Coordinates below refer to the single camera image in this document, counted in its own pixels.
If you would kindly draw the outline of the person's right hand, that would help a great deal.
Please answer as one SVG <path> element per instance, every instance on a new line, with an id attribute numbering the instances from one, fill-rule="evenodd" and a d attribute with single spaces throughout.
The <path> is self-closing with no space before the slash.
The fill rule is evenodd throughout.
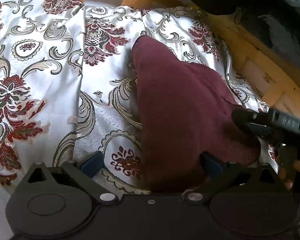
<path id="1" fill-rule="evenodd" d="M 296 150 L 291 147 L 281 146 L 278 150 L 279 155 L 276 158 L 278 164 L 278 176 L 284 183 L 286 189 L 290 191 L 296 178 L 296 173 L 300 172 L 300 158 L 297 158 Z"/>

